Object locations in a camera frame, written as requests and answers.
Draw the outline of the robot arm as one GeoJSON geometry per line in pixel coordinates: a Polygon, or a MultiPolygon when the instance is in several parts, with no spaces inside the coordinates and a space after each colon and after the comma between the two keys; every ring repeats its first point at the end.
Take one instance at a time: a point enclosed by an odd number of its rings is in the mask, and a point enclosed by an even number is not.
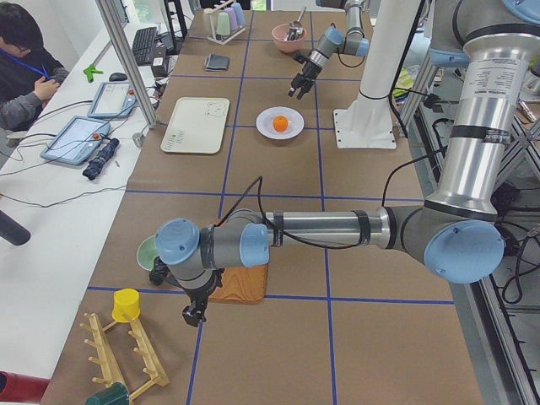
{"type": "Polygon", "coordinates": [[[311,91],[318,75],[333,54],[338,58],[342,55],[365,57],[370,47],[370,41],[365,38],[362,13],[367,10],[367,1],[342,0],[316,1],[318,7],[341,9],[345,12],[347,31],[343,34],[331,25],[322,34],[316,46],[308,55],[297,52],[294,60],[303,65],[302,71],[292,79],[288,96],[300,100],[311,91]]]}
{"type": "MultiPolygon", "coordinates": [[[[422,192],[404,138],[394,149],[339,148],[331,114],[354,95],[363,64],[334,57],[301,101],[286,95],[296,63],[271,41],[284,12],[246,15],[248,29],[226,46],[203,39],[197,17],[170,79],[159,117],[184,96],[225,97],[231,109],[216,154],[167,154],[157,130],[130,185],[156,192],[157,220],[186,217],[205,225],[222,217],[243,191],[243,206],[283,211],[347,211],[417,205],[422,192]]],[[[452,317],[447,283],[412,258],[374,246],[326,251],[320,243],[271,252],[266,269],[227,272],[230,283],[209,318],[340,311],[452,317]]]]}

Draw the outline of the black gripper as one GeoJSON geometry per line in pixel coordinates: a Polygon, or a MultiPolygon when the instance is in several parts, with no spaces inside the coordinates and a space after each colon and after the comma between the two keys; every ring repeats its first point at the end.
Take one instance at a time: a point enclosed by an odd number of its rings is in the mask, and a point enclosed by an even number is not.
{"type": "Polygon", "coordinates": [[[208,306],[208,299],[212,293],[223,286],[222,284],[222,269],[212,271],[210,279],[194,292],[192,312],[196,315],[203,315],[208,306]]]}
{"type": "Polygon", "coordinates": [[[305,94],[311,91],[313,82],[324,68],[324,54],[318,49],[314,49],[309,55],[302,52],[296,52],[294,54],[294,59],[304,66],[302,71],[291,81],[288,96],[293,97],[298,90],[296,99],[301,100],[305,94]]]}

